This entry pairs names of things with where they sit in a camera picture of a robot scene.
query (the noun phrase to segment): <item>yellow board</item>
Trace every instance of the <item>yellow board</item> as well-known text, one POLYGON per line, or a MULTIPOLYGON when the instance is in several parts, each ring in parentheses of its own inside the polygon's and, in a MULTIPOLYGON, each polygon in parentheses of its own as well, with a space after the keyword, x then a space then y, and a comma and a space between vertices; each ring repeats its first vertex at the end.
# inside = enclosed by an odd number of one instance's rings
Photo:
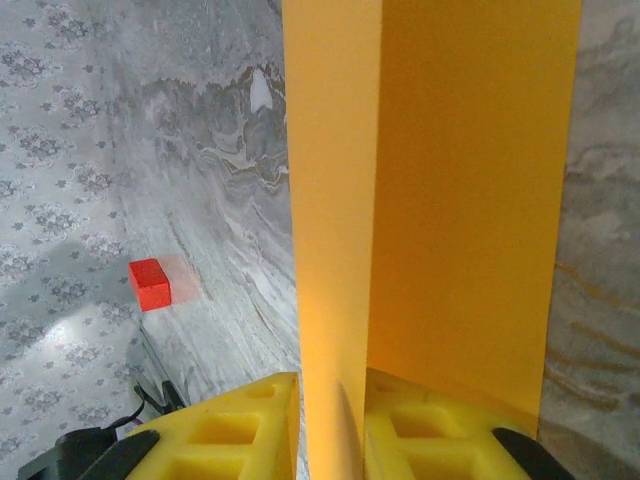
POLYGON ((579 5, 285 0, 313 478, 361 476, 367 365, 536 429, 579 5))
POLYGON ((364 425, 367 480, 530 478, 492 434, 513 420, 372 369, 364 425))
POLYGON ((160 441, 127 480, 293 480, 298 376, 278 373, 137 428, 160 441))

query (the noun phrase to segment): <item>black cable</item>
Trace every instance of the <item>black cable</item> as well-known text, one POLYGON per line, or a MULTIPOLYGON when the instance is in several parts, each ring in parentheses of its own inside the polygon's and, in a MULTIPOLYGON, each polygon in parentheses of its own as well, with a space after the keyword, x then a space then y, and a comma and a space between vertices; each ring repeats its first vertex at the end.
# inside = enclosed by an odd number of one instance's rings
POLYGON ((144 410, 144 405, 145 405, 145 400, 143 398, 142 404, 138 407, 138 409, 135 412, 133 412, 133 414, 129 415, 128 417, 119 418, 115 422, 111 423, 107 428, 105 428, 105 430, 108 430, 110 428, 115 430, 116 428, 124 427, 127 423, 133 422, 136 418, 138 418, 138 415, 142 413, 142 410, 144 410))

